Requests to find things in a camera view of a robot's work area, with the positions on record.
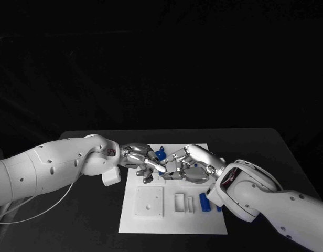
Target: black background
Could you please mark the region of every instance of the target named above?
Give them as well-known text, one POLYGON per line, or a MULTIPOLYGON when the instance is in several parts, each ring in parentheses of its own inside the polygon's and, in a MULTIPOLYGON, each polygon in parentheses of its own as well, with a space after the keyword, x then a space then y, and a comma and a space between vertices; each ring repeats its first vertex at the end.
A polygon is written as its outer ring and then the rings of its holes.
POLYGON ((0 2, 6 157, 68 130, 252 127, 323 198, 323 0, 0 2))

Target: white platform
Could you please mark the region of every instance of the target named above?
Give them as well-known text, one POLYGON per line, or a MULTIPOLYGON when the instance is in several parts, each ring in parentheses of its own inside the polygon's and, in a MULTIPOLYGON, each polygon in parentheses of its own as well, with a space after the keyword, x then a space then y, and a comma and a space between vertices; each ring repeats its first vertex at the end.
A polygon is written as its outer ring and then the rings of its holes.
MULTIPOLYGON (((164 147, 170 155, 187 144, 151 144, 154 151, 164 147)), ((208 144, 198 144, 208 149, 208 144)), ((176 171, 174 162, 166 165, 167 171, 176 171)), ((124 206, 121 210, 120 233, 140 234, 221 234, 226 235, 223 213, 218 212, 211 202, 212 211, 202 212, 199 194, 205 193, 215 179, 205 184, 187 181, 166 181, 159 172, 153 174, 153 182, 143 184, 143 177, 136 176, 138 169, 128 169, 124 206), (176 212, 174 194, 183 194, 185 212, 176 212), (193 211, 187 205, 192 198, 193 211)))

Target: dark table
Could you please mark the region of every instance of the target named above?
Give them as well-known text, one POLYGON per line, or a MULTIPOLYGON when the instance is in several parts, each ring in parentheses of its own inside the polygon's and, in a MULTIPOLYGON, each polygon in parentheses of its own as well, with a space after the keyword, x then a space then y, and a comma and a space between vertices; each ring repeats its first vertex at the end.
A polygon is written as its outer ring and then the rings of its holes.
MULTIPOLYGON (((208 143, 226 162, 245 159, 278 179, 285 190, 319 198, 313 185, 274 129, 68 131, 61 139, 100 134, 125 144, 208 143)), ((101 176, 82 176, 59 205, 42 216, 9 227, 0 252, 10 251, 310 251, 285 238, 260 214, 244 222, 223 206, 228 235, 120 234, 118 225, 128 171, 110 187, 101 176)), ((38 196, 19 210, 15 221, 42 213, 68 186, 38 196)))

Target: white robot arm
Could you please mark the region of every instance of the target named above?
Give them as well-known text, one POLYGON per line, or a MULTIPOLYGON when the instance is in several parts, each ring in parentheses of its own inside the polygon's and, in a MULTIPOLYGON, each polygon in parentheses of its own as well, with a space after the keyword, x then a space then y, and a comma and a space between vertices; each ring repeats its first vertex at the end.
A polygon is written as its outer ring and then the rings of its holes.
POLYGON ((149 145, 133 143, 120 147, 100 135, 48 142, 0 160, 0 206, 61 189, 81 174, 102 174, 104 185, 113 185, 121 180, 118 164, 125 167, 141 165, 149 183, 153 169, 166 172, 157 162, 149 145))
POLYGON ((189 145, 160 162, 179 162, 177 171, 163 174, 166 180, 186 179, 205 183, 213 176, 216 182, 206 191, 206 197, 247 222, 260 213, 267 217, 280 234, 311 251, 323 252, 323 202, 306 194, 283 190, 272 175, 245 160, 226 165, 225 160, 198 145, 189 145), (198 162, 206 168, 192 167, 198 162), (190 171, 202 169, 198 178, 189 178, 190 171))

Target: blue plastic piece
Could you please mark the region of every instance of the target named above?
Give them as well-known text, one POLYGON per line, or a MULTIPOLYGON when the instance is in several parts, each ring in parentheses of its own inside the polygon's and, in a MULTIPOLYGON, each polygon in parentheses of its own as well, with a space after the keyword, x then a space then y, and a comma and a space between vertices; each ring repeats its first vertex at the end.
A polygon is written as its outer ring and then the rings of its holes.
POLYGON ((163 147, 160 147, 160 150, 156 152, 156 156, 159 158, 159 161, 163 161, 166 159, 166 153, 163 147))
POLYGON ((200 197, 202 211, 203 212, 212 211, 209 199, 206 198, 205 193, 200 193, 199 197, 200 197))

